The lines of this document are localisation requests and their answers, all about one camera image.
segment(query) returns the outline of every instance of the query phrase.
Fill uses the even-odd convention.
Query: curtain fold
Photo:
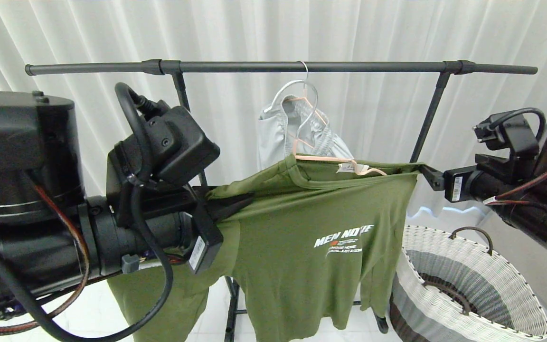
[[[532,65],[534,76],[452,76],[420,161],[441,170],[473,164],[471,127],[500,111],[547,114],[547,0],[360,1],[0,0],[0,90],[76,103],[85,188],[104,193],[106,154],[130,134],[113,86],[178,104],[169,76],[83,74],[29,77],[26,63],[141,61],[441,61]],[[221,157],[210,184],[256,172],[256,118],[295,74],[185,74],[191,112]],[[354,156],[407,162],[436,74],[310,73],[319,107]],[[301,86],[289,93],[301,94]],[[533,126],[535,119],[529,119]],[[421,179],[410,212],[450,204]],[[467,208],[474,203],[462,203]]]

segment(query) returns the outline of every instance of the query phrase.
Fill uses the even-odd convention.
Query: white floor
[[[417,216],[407,219],[407,224],[425,225],[452,231],[454,228],[475,225],[482,218],[478,210],[457,212],[445,210],[439,218],[434,218],[428,210],[421,210]],[[466,238],[478,239],[467,232]],[[61,303],[50,303],[46,309],[56,307]],[[220,279],[210,289],[206,311],[196,323],[187,339],[188,342],[222,342],[225,335],[226,314],[229,303],[229,292],[223,279]],[[240,308],[244,308],[243,296],[240,297]],[[12,320],[0,325],[18,324],[28,320]],[[128,326],[118,309],[113,295],[106,284],[89,286],[82,296],[60,317],[58,324],[72,331],[76,335],[85,337],[104,336]],[[37,328],[33,331],[13,336],[0,337],[0,342],[51,342],[54,338]],[[123,342],[131,342],[132,338],[125,338]],[[246,314],[238,317],[236,325],[236,342],[255,342],[255,334]],[[330,321],[323,318],[318,333],[302,341],[306,342],[401,342],[392,327],[389,333],[378,331],[373,313],[370,310],[361,312],[357,307],[351,312],[347,329],[338,331]]]

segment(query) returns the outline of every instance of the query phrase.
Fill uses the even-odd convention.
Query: white and gray basket
[[[489,247],[457,238],[483,232]],[[526,342],[547,338],[547,317],[525,278],[480,228],[407,226],[390,299],[404,342]]]

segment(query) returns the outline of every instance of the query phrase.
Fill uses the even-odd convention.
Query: screw
[[[98,215],[100,214],[101,211],[102,209],[99,206],[90,208],[90,214],[93,214],[93,215]]]

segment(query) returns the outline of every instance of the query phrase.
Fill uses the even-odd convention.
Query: olive green t-shirt
[[[345,329],[360,282],[362,309],[384,316],[418,164],[359,163],[388,175],[358,176],[337,172],[334,163],[288,156],[208,193],[209,200],[255,197],[217,224],[224,243],[207,271],[192,275],[188,266],[174,267],[170,299],[135,341],[184,341],[206,306],[208,287],[223,275],[245,292],[260,342],[312,336],[325,316]],[[155,303],[162,283],[160,268],[109,279],[128,323]]]

